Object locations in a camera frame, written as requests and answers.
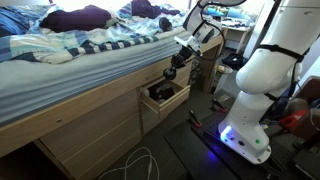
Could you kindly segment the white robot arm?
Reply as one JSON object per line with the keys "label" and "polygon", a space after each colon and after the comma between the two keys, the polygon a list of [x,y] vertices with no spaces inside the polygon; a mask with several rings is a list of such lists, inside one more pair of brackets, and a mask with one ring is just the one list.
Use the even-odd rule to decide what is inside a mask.
{"label": "white robot arm", "polygon": [[253,164],[271,155],[260,120],[284,93],[292,93],[301,62],[319,38],[320,0],[280,0],[262,41],[238,71],[240,93],[219,123],[221,141]]}

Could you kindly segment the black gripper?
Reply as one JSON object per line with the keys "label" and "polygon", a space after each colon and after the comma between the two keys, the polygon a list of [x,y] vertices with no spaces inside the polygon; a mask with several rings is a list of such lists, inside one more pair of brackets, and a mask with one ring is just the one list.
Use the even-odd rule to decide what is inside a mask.
{"label": "black gripper", "polygon": [[171,59],[171,70],[180,69],[186,66],[186,60],[192,55],[192,51],[187,47],[182,47],[177,55],[173,55]]}

